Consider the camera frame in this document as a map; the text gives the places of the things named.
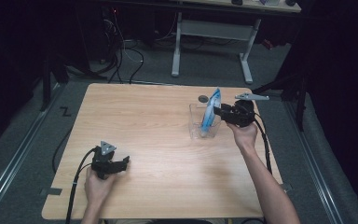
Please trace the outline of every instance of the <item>person's right arm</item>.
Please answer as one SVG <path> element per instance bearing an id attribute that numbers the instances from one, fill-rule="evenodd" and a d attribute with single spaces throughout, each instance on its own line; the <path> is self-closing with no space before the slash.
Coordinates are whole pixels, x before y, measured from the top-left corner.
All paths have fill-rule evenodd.
<path id="1" fill-rule="evenodd" d="M 235 143 L 241 151 L 255 184 L 258 201 L 268 223 L 300 223 L 296 209 L 275 178 L 269 173 L 255 151 L 257 127 L 251 124 L 239 128 L 227 123 L 234 133 Z"/>

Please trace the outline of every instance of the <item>person's right hand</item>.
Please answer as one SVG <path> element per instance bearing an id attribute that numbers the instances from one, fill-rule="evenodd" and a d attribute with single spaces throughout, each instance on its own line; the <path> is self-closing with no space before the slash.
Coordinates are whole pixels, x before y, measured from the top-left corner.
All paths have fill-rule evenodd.
<path id="1" fill-rule="evenodd" d="M 237 125 L 228 122 L 226 122 L 226 124 L 234 133 L 235 143 L 237 144 L 242 154 L 244 152 L 250 153 L 255 151 L 257 127 L 254 123 L 251 123 L 250 125 L 243 128 L 239 128 Z"/>

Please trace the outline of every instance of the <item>transparent box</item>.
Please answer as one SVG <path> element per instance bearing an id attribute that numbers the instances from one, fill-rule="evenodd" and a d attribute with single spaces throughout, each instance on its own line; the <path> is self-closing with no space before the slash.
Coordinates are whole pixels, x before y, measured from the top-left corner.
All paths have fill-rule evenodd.
<path id="1" fill-rule="evenodd" d="M 188 129 L 190 131 L 190 137 L 194 138 L 214 138 L 219 130 L 221 123 L 220 116 L 214 116 L 213 124 L 209 127 L 207 133 L 202 133 L 200 126 L 202 124 L 203 116 L 205 114 L 207 105 L 190 105 L 190 118 L 188 122 Z"/>

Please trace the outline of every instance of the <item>blue and white packet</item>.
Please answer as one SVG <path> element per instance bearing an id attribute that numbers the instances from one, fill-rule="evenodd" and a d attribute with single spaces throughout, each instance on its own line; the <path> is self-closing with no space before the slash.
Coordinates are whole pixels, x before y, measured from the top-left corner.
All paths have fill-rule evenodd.
<path id="1" fill-rule="evenodd" d="M 221 94 L 219 88 L 213 92 L 212 96 L 209 98 L 208 104 L 206 106 L 205 114 L 202 119 L 200 126 L 200 135 L 201 137 L 206 137 L 209 132 L 209 128 L 213 125 L 214 121 L 214 112 L 213 108 L 215 106 L 220 107 Z"/>

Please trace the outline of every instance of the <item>table top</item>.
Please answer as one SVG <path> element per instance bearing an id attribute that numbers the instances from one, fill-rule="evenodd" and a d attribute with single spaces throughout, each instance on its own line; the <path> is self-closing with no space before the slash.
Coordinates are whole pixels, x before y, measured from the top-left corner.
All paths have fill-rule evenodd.
<path id="1" fill-rule="evenodd" d="M 250 90 L 219 88 L 222 103 Z M 215 87 L 89 85 L 62 155 L 43 218 L 65 219 L 76 169 L 100 141 L 117 147 L 113 161 L 131 156 L 118 174 L 101 218 L 262 217 L 255 186 L 232 131 L 222 122 L 214 138 L 192 139 L 189 105 L 200 104 Z M 255 144 L 265 162 L 264 143 Z M 91 162 L 92 154 L 85 164 Z M 272 173 L 282 179 L 272 150 Z M 85 171 L 78 180 L 72 218 L 82 218 L 87 205 Z"/>
<path id="2" fill-rule="evenodd" d="M 254 0 L 242 0 L 242 6 L 236 6 L 231 4 L 231 0 L 182 0 L 182 2 L 210 4 L 210 5 L 218 5 L 218 6 L 225 6 L 225 7 L 244 7 L 244 8 L 262 9 L 266 11 L 295 12 L 295 13 L 301 12 L 301 7 L 297 3 L 294 6 L 289 7 L 284 2 L 284 0 L 280 0 L 277 6 L 264 6 L 260 1 L 254 1 Z"/>

